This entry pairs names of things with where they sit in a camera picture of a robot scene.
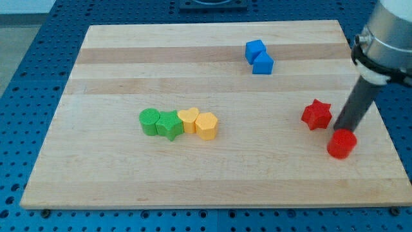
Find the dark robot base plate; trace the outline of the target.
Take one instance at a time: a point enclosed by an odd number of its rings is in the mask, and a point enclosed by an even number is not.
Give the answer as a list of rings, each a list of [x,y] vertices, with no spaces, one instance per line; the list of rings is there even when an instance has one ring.
[[[188,10],[243,10],[248,0],[179,0],[179,11]]]

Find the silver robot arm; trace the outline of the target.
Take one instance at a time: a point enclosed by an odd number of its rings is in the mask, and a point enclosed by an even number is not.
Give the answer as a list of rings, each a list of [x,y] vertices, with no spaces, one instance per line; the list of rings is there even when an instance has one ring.
[[[377,1],[351,52],[360,76],[374,85],[411,86],[411,0]]]

